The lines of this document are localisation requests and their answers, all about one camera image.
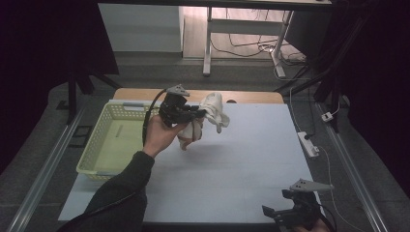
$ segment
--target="towel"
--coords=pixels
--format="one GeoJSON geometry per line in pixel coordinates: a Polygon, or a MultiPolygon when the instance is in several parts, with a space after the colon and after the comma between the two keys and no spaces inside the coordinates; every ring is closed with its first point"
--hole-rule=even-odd
{"type": "MultiPolygon", "coordinates": [[[[199,104],[199,109],[206,111],[205,118],[215,126],[217,133],[221,133],[222,128],[229,126],[229,117],[223,112],[222,95],[218,92],[208,95],[199,104]]],[[[187,146],[202,137],[202,127],[204,118],[194,119],[186,128],[178,133],[178,139],[182,150],[187,151],[187,146]]]]}

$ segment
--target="human hand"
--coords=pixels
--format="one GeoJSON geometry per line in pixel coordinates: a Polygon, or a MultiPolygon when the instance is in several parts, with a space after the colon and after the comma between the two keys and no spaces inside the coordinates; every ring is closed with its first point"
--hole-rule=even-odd
{"type": "Polygon", "coordinates": [[[295,232],[330,232],[330,229],[322,219],[316,221],[311,230],[306,230],[303,226],[295,226],[293,227],[293,230],[295,232]]]}
{"type": "Polygon", "coordinates": [[[167,148],[178,132],[186,126],[187,124],[178,124],[173,128],[169,128],[159,115],[155,115],[148,124],[147,135],[142,151],[154,158],[159,152],[167,148]]]}

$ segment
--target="white table surface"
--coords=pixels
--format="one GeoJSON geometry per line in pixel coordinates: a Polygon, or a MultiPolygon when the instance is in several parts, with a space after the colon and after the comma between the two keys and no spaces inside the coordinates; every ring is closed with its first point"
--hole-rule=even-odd
{"type": "MultiPolygon", "coordinates": [[[[224,112],[231,122],[221,133],[205,121],[187,151],[175,139],[156,157],[144,221],[265,223],[273,220],[262,205],[293,207],[281,190],[312,178],[288,106],[225,104],[224,112]]],[[[59,219],[81,214],[101,184],[79,174],[59,219]]]]}

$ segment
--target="wooden table edge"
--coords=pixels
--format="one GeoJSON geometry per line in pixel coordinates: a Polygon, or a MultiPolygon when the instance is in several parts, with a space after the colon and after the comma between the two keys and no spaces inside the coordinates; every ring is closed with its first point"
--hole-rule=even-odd
{"type": "MultiPolygon", "coordinates": [[[[151,101],[160,92],[161,89],[136,89],[136,88],[121,88],[118,89],[113,99],[114,100],[142,100],[151,101]]],[[[250,91],[218,91],[218,90],[187,90],[190,93],[186,97],[188,102],[200,102],[207,95],[213,92],[222,94],[222,100],[235,101],[237,103],[284,103],[280,93],[275,92],[250,92],[250,91]]],[[[159,98],[163,101],[165,94],[159,98]]]]}

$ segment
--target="green plastic basket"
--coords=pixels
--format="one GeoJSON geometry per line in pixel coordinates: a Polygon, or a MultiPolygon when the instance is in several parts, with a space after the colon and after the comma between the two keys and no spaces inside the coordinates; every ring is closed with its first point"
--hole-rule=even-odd
{"type": "MultiPolygon", "coordinates": [[[[149,109],[144,103],[107,103],[87,142],[76,170],[93,180],[108,180],[142,150],[142,125],[149,109]]],[[[152,115],[158,114],[154,107],[152,115]]]]}

